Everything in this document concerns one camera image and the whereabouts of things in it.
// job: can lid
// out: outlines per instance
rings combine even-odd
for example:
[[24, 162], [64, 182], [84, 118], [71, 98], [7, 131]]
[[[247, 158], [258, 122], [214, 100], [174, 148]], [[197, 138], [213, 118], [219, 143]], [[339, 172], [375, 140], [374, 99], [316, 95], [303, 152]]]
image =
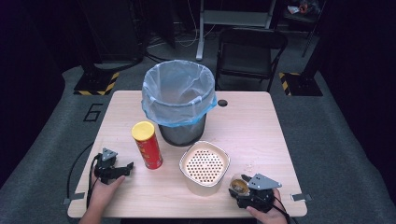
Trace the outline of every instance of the can lid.
[[154, 135], [154, 125], [148, 121], [141, 121], [136, 123], [132, 128], [132, 137], [137, 141], [146, 141]]

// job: blue plastic bag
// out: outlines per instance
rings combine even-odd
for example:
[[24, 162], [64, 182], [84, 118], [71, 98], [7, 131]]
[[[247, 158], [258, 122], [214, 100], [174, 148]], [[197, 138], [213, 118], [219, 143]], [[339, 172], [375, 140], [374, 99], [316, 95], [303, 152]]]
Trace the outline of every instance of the blue plastic bag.
[[174, 60], [146, 73], [142, 108], [148, 119], [166, 127], [192, 125], [217, 104], [212, 72], [198, 63]]

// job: black trash can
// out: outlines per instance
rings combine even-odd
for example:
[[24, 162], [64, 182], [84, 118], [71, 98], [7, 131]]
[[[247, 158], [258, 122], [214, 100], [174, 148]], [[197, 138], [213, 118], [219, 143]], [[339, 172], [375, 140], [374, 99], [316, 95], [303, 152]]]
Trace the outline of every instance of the black trash can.
[[217, 104], [215, 80], [198, 63], [174, 60], [147, 71], [142, 108], [159, 125], [163, 139], [177, 147], [191, 145], [204, 133], [206, 113]]

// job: table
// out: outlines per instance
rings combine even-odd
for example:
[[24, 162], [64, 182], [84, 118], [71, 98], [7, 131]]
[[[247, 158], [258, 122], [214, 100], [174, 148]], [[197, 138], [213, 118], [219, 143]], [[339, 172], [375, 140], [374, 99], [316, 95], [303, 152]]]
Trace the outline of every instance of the table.
[[199, 41], [195, 59], [201, 61], [204, 54], [204, 24], [259, 26], [269, 28], [276, 0], [271, 0], [268, 12], [220, 11], [205, 10], [204, 0], [201, 0], [199, 20]]
[[[116, 91], [112, 96], [91, 154], [78, 182], [76, 193], [88, 189], [88, 175], [93, 157], [106, 147], [119, 153], [115, 166], [134, 162], [127, 176], [104, 213], [105, 217], [204, 218], [250, 217], [238, 208], [228, 186], [234, 174], [266, 175], [283, 186], [282, 202], [292, 217], [304, 216], [305, 202], [294, 202], [291, 194], [301, 193], [290, 154], [277, 119], [271, 96], [267, 92], [218, 91], [217, 105], [207, 113], [201, 140], [224, 149], [231, 158], [230, 167], [217, 193], [208, 197], [192, 194], [186, 187], [178, 164], [188, 147], [167, 144], [156, 126], [163, 165], [157, 170], [146, 168], [134, 139], [132, 127], [148, 120], [141, 109], [141, 91]], [[85, 198], [71, 202], [68, 215], [82, 217]]]

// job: red can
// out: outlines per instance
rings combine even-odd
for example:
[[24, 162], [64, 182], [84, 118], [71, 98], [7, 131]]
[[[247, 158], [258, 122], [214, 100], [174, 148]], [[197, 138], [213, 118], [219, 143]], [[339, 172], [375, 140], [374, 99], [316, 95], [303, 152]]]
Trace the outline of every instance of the red can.
[[158, 147], [157, 136], [152, 123], [148, 121], [136, 123], [132, 128], [132, 137], [136, 141], [143, 161], [149, 169], [157, 169], [163, 164], [163, 157]]

